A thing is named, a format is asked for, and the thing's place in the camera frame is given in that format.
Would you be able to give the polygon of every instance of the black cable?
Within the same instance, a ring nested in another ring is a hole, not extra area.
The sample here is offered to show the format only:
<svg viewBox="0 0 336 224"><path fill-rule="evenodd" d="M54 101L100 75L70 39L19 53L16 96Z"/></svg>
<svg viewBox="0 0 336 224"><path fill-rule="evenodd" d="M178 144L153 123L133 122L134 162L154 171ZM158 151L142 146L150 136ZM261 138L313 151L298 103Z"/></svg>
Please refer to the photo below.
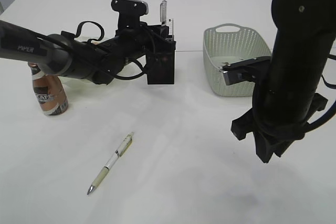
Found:
<svg viewBox="0 0 336 224"><path fill-rule="evenodd" d="M309 123L307 126L305 126L304 131L310 132L317 129L318 127L322 126L327 121L329 121L335 115L336 115L336 101L323 116L321 116L315 122Z"/></svg>
<svg viewBox="0 0 336 224"><path fill-rule="evenodd" d="M155 42L154 42L154 39L153 39L153 36L152 36L152 34L155 34L156 35L156 33L153 33L153 31L151 30L151 29L149 29L148 28L148 26L147 25L141 25L141 27L142 28L144 28L144 31L147 33L147 35L148 35L148 37L149 37L149 39L151 40L151 43L152 43L152 49L153 49L153 54L155 54L156 53L156 46L155 46Z"/></svg>

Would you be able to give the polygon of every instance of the white plastic basket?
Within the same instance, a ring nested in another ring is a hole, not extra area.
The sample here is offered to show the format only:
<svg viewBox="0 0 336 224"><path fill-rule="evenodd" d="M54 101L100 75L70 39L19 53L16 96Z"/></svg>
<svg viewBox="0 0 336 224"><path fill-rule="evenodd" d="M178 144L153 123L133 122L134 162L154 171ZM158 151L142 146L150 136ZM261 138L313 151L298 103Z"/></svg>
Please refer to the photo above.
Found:
<svg viewBox="0 0 336 224"><path fill-rule="evenodd" d="M222 27L236 27L234 32L222 32ZM203 60L212 90L223 97L248 97L253 93L252 82L227 86L220 69L223 65L261 56L271 56L266 42L254 29L235 24L223 24L206 29L203 37Z"/></svg>

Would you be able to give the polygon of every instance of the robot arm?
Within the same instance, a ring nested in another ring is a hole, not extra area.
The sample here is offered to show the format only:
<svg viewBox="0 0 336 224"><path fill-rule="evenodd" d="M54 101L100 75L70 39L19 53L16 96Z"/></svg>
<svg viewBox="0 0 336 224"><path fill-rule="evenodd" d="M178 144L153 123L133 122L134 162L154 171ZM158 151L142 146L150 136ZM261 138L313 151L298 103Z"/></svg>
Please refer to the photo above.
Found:
<svg viewBox="0 0 336 224"><path fill-rule="evenodd" d="M336 114L335 103L307 122L327 103L315 91L336 38L335 0L273 0L272 16L278 28L272 57L223 67L227 84L255 82L253 108L233 121L231 131L239 140L253 132L264 163Z"/></svg>
<svg viewBox="0 0 336 224"><path fill-rule="evenodd" d="M175 44L169 27L148 26L140 17L148 13L147 3L139 0L112 0L119 12L116 36L99 44L75 41L76 34L44 36L34 31L0 21L0 57L37 63L46 74L88 79L95 84L109 84L114 78L132 80L147 74L148 84L174 84ZM137 61L146 54L146 66ZM118 73L134 62L141 73L121 77Z"/></svg>

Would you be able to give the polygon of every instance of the mechanical pen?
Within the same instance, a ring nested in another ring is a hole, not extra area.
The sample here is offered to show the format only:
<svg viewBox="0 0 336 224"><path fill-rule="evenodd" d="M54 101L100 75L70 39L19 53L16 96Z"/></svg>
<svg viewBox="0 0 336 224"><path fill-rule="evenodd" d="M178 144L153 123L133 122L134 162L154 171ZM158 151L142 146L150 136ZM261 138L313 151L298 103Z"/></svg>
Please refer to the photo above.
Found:
<svg viewBox="0 0 336 224"><path fill-rule="evenodd" d="M112 166L116 163L119 157L121 157L128 147L130 147L132 141L133 141L133 135L134 132L131 132L128 134L124 141L120 144L118 149L115 151L115 153L111 156L111 158L107 161L107 163L104 165L98 176L94 179L91 186L89 187L89 190L87 192L87 195L93 193L93 191L100 185L100 183L103 181L103 179L106 177L107 173L109 173Z"/></svg>
<svg viewBox="0 0 336 224"><path fill-rule="evenodd" d="M167 21L167 1L163 0L160 4L160 22L161 26L165 26Z"/></svg>

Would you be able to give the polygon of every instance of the table surface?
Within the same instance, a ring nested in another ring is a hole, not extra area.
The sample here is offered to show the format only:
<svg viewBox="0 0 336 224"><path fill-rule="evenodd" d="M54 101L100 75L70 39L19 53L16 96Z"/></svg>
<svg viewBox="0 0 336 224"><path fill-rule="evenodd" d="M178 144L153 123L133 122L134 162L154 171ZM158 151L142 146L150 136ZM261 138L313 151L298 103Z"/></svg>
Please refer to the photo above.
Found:
<svg viewBox="0 0 336 224"><path fill-rule="evenodd" d="M148 24L160 23L160 3L148 2L150 12L142 17ZM272 0L167 0L167 16L174 18L177 51L201 51L205 29L224 23L234 23L256 29L270 48L273 47L276 27L271 17ZM43 34L74 33L84 20L100 23L107 37L113 37L118 13L111 0L16 0L1 19ZM88 25L84 36L98 35L99 30Z"/></svg>

